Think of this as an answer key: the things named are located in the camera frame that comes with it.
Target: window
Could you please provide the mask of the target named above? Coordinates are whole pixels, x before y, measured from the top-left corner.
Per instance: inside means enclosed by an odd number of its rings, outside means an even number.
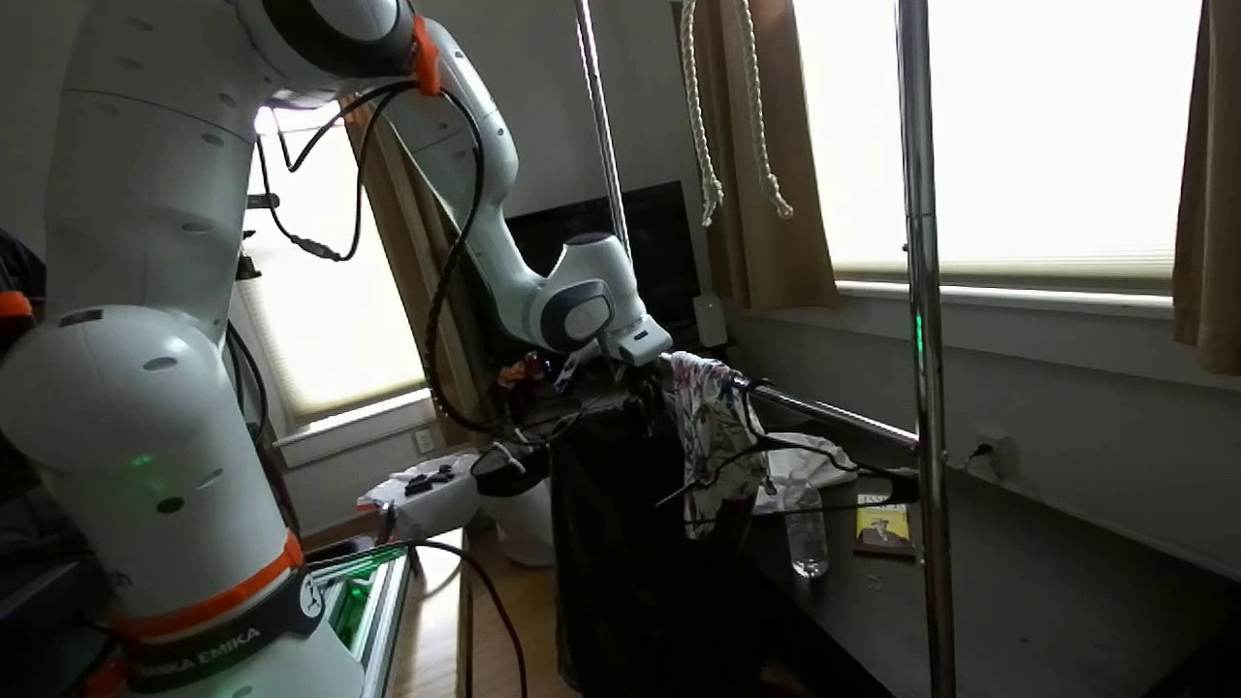
[[[905,272],[895,0],[794,0],[830,257]],[[1167,286],[1197,3],[931,0],[948,281]]]
[[[331,119],[331,114],[334,110],[265,114],[261,133],[284,224],[347,253],[356,185],[347,128],[334,128],[296,175],[284,166],[277,144],[278,128],[290,137],[290,149],[300,149],[316,125]],[[247,189],[265,189],[261,166],[253,166]],[[244,304],[272,352],[272,385],[278,387],[290,427],[424,385],[419,348],[367,200],[361,207],[361,247],[349,262],[300,253],[278,235],[265,208],[253,208],[244,230],[255,230],[244,253],[265,272],[265,281],[244,284]]]

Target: crumpled cloth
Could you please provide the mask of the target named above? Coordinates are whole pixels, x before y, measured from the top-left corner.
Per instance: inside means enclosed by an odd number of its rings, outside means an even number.
[[[751,500],[764,481],[764,454],[758,454],[760,419],[734,387],[738,367],[698,352],[663,352],[663,409],[684,443],[684,520],[685,538],[715,531],[727,500]]]

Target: floor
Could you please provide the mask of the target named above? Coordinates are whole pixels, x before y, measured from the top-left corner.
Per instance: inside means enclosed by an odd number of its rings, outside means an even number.
[[[469,531],[469,552],[498,580],[498,593],[521,631],[529,658],[529,693],[534,698],[573,698],[573,690],[557,679],[555,662],[555,569],[533,569],[503,557],[494,527]],[[472,693],[477,698],[521,698],[517,685],[517,650],[489,602],[484,587],[469,578],[472,596]]]

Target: vertical pole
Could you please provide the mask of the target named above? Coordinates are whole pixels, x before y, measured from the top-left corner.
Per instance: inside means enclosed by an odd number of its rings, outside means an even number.
[[[595,141],[599,141],[601,172],[604,172],[604,185],[609,185],[609,215],[613,215],[613,224],[617,224],[624,253],[634,257],[630,217],[624,217],[624,185],[622,185],[622,166],[617,166],[613,119],[609,119],[609,89],[604,89],[601,63],[599,63],[588,0],[578,0],[578,58],[582,58],[586,96],[588,96],[588,114],[595,114]]]
[[[948,508],[948,409],[944,409],[944,319],[937,319],[937,230],[933,230],[933,119],[931,119],[931,31],[928,0],[900,0],[900,137],[908,207],[908,291],[911,352],[920,396],[920,468],[922,468],[922,591],[931,640],[931,693],[957,690],[953,667],[953,578]]]

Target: curtain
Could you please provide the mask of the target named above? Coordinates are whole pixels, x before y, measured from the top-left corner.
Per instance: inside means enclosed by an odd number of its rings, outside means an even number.
[[[349,137],[352,149],[361,149],[367,128],[367,115],[349,115]],[[419,343],[419,352],[425,356],[425,313],[434,286],[442,281],[442,266],[450,261],[454,230],[450,217],[440,208],[440,199],[424,182],[424,175],[412,166],[403,149],[389,128],[372,133],[367,144],[367,172],[365,172],[365,189],[375,215],[375,230],[384,241],[384,257],[403,304],[403,313],[412,323],[412,332]],[[445,305],[440,312],[440,343],[434,343],[434,374],[425,381],[440,381],[445,398],[477,424],[494,424],[489,412],[489,362],[480,352],[480,326],[477,312],[467,286],[467,266],[460,262],[450,281]],[[445,438],[460,438],[460,424],[440,419]]]
[[[1175,332],[1241,374],[1241,3],[1206,0],[1175,231]]]
[[[705,230],[715,284],[745,312],[833,305],[836,286],[820,217],[794,9],[791,0],[750,0],[750,9],[764,114],[751,110],[745,0],[701,0],[694,10],[701,119],[727,182],[727,200]],[[791,217],[777,215],[764,150],[758,149],[760,133]]]

